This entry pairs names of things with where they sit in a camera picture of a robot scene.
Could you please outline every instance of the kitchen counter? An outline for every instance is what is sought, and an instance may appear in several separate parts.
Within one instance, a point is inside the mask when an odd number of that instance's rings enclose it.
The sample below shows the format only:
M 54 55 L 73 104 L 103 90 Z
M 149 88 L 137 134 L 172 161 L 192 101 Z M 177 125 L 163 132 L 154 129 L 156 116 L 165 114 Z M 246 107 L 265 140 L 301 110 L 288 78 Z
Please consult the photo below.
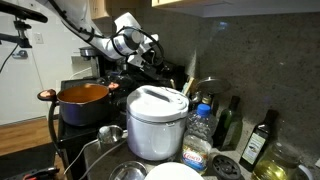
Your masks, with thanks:
M 120 165 L 123 162 L 126 161 L 138 161 L 141 162 L 142 164 L 145 165 L 147 168 L 147 172 L 150 172 L 152 168 L 155 166 L 168 162 L 168 160 L 165 161 L 147 161 L 139 158 L 138 156 L 134 155 L 128 145 L 125 139 L 120 140 L 116 144 L 123 143 L 120 145 L 118 148 L 104 156 L 88 173 L 87 177 L 89 180 L 96 180 L 96 179 L 109 179 L 109 175 L 112 173 L 113 169 L 116 168 L 118 165 Z M 114 145 L 108 145 L 110 147 L 106 147 L 106 149 L 110 149 L 114 147 Z M 85 150 L 84 150 L 84 157 L 85 157 L 85 163 L 86 167 L 90 167 L 92 163 L 96 159 L 98 159 L 104 152 L 100 148 L 99 142 L 93 143 L 89 145 Z M 212 149 L 210 153 L 210 161 L 209 161 L 209 166 L 206 171 L 206 173 L 203 175 L 203 178 L 205 180 L 217 180 L 217 177 L 214 176 L 214 172 L 211 166 L 211 161 L 214 158 L 214 156 L 222 154 L 225 156 L 230 157 L 231 159 L 235 160 L 235 162 L 238 162 L 240 159 L 240 154 L 238 154 L 236 151 L 228 151 L 228 152 L 219 152 L 216 149 Z M 251 173 L 249 173 L 247 170 L 243 169 L 241 166 L 241 174 L 242 174 L 242 179 L 250 179 Z

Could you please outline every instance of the stove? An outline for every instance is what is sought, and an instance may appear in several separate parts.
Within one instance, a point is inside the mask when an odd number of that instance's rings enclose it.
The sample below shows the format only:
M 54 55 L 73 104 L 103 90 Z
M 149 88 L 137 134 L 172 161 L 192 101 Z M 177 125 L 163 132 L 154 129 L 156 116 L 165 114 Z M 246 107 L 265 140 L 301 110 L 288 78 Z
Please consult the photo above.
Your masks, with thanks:
M 61 90 L 78 86 L 85 83 L 101 84 L 101 79 L 79 79 L 61 82 Z M 57 147 L 61 152 L 61 158 L 64 167 L 67 168 L 71 162 L 78 156 L 85 144 L 97 138 L 98 131 L 102 126 L 118 125 L 126 129 L 125 104 L 126 97 L 130 93 L 127 88 L 119 89 L 113 92 L 112 109 L 107 117 L 87 126 L 72 126 L 67 124 L 61 115 L 58 117 Z M 67 178 L 79 179 L 86 171 L 83 155 L 72 165 L 67 173 Z

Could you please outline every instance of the plastic bottle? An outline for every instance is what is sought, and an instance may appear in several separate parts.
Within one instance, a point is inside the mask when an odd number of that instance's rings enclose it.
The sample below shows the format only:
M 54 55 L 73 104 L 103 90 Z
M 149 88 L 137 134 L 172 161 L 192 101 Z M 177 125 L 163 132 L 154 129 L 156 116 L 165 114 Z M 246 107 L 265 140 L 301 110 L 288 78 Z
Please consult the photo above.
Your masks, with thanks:
M 274 130 L 273 123 L 278 115 L 278 111 L 269 109 L 264 121 L 254 127 L 239 161 L 239 164 L 248 171 L 252 172 L 268 145 L 272 130 Z
M 207 170 L 209 153 L 212 148 L 212 135 L 216 119 L 210 113 L 210 106 L 199 104 L 196 111 L 187 117 L 187 131 L 184 134 L 181 162 L 199 174 Z
M 230 105 L 221 112 L 217 130 L 213 135 L 213 147 L 220 151 L 235 150 L 242 133 L 242 115 L 237 111 L 240 97 L 232 96 Z

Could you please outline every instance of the white wall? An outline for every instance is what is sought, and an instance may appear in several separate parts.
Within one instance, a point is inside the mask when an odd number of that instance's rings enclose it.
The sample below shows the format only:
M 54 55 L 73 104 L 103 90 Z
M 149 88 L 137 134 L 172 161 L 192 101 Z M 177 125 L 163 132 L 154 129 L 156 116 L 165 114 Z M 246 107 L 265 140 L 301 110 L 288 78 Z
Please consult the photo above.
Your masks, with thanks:
M 69 79 L 79 70 L 72 64 L 71 56 L 79 56 L 78 48 L 87 46 L 67 30 L 58 17 L 34 0 L 18 0 L 17 3 L 41 12 L 49 20 L 45 24 L 26 21 L 32 26 L 27 31 L 33 46 L 27 49 L 29 58 L 20 61 L 10 58 L 0 74 L 0 125 L 47 115 L 47 103 L 37 100 L 36 95 L 44 89 L 59 91 L 61 80 Z M 13 20 L 14 16 L 0 13 L 0 32 L 16 35 Z M 42 34 L 44 44 L 35 44 L 34 33 Z M 2 41 L 1 64 L 14 46 Z

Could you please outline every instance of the pot handle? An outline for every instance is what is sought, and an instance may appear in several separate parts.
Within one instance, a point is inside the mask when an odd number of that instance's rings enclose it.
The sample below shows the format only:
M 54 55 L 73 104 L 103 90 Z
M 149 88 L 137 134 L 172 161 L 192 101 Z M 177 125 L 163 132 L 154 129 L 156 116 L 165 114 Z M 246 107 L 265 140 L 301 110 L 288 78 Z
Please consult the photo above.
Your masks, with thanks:
M 304 165 L 299 165 L 299 169 L 307 175 L 309 180 L 313 180 L 313 176 L 307 167 L 305 167 Z
M 58 155 L 60 157 L 62 157 L 61 156 L 61 151 L 58 148 L 57 135 L 56 135 L 56 132 L 54 130 L 54 124 L 53 124 L 54 109 L 58 105 L 58 103 L 56 101 L 57 100 L 56 91 L 53 90 L 53 89 L 44 90 L 44 91 L 40 92 L 37 95 L 37 97 L 41 101 L 51 101 L 51 106 L 50 106 L 49 115 L 48 115 L 48 128 L 49 128 L 49 133 L 50 133 L 50 137 L 51 137 L 51 141 L 53 143 L 53 146 L 56 149 L 56 152 L 58 153 Z

